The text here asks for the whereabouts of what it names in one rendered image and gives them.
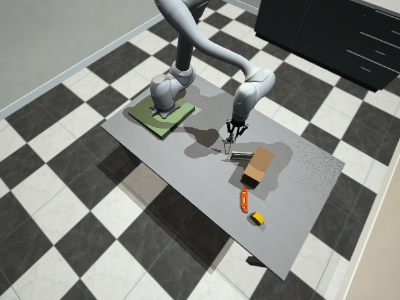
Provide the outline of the brown wooden cabinet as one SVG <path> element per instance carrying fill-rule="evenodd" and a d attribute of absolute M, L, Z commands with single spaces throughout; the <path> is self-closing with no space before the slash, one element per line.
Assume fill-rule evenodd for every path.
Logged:
<path fill-rule="evenodd" d="M 230 160 L 250 160 L 240 182 L 255 189 L 261 182 L 274 155 L 274 153 L 258 146 L 255 153 L 233 151 Z"/>

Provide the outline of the orange spirit level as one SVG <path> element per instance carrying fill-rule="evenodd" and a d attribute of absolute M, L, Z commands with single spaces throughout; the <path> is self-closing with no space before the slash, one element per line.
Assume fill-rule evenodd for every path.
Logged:
<path fill-rule="evenodd" d="M 243 212 L 248 213 L 247 188 L 244 188 L 241 192 L 241 208 Z"/>

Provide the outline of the yellow tape measure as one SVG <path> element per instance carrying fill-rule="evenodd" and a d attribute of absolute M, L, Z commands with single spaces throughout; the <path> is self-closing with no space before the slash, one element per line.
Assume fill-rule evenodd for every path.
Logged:
<path fill-rule="evenodd" d="M 250 218 L 258 225 L 260 226 L 261 224 L 263 224 L 265 222 L 265 219 L 261 216 L 260 213 L 258 212 L 254 212 Z"/>

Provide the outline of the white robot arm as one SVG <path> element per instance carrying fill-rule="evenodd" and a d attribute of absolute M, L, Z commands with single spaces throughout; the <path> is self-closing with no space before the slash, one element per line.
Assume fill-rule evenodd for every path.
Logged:
<path fill-rule="evenodd" d="M 155 75 L 151 79 L 150 92 L 154 104 L 150 105 L 152 116 L 159 114 L 166 119 L 181 105 L 174 99 L 195 79 L 195 69 L 190 64 L 195 47 L 200 52 L 237 68 L 245 75 L 233 100 L 232 118 L 245 121 L 255 105 L 272 89 L 275 74 L 256 68 L 246 58 L 221 47 L 203 36 L 197 24 L 210 0 L 154 0 L 166 21 L 179 33 L 176 61 L 167 75 Z M 168 76 L 168 77 L 167 77 Z M 256 87 L 256 88 L 255 88 Z M 257 93 L 256 93 L 257 91 Z"/>

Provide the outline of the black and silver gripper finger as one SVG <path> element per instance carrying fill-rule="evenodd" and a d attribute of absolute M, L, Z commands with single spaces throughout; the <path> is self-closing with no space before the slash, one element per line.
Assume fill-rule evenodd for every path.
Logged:
<path fill-rule="evenodd" d="M 248 124 L 245 124 L 244 127 L 242 128 L 242 130 L 239 132 L 239 130 L 240 130 L 240 125 L 239 125 L 237 132 L 236 132 L 236 136 L 234 138 L 234 141 L 236 141 L 236 138 L 238 137 L 238 135 L 241 136 L 246 129 L 248 129 Z"/>
<path fill-rule="evenodd" d="M 233 133 L 233 131 L 234 131 L 234 128 L 235 128 L 235 124 L 232 126 L 232 129 L 231 129 L 231 126 L 230 126 L 230 123 L 231 123 L 231 120 L 229 121 L 229 120 L 227 120 L 227 122 L 226 122 L 226 124 L 227 124 L 227 130 L 228 130 L 228 133 L 230 133 L 230 140 L 231 140 L 231 138 L 232 138 L 232 133 Z"/>

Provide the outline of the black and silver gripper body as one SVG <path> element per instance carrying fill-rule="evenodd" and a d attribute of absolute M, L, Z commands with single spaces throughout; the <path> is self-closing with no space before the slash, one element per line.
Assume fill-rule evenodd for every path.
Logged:
<path fill-rule="evenodd" d="M 232 124 L 232 126 L 235 124 L 236 126 L 235 127 L 238 127 L 239 125 L 240 125 L 240 127 L 243 127 L 244 125 L 245 125 L 245 121 L 243 121 L 243 122 L 238 122 L 238 121 L 235 121 L 233 118 L 231 119 L 231 124 Z M 243 125 L 242 125 L 243 124 Z"/>

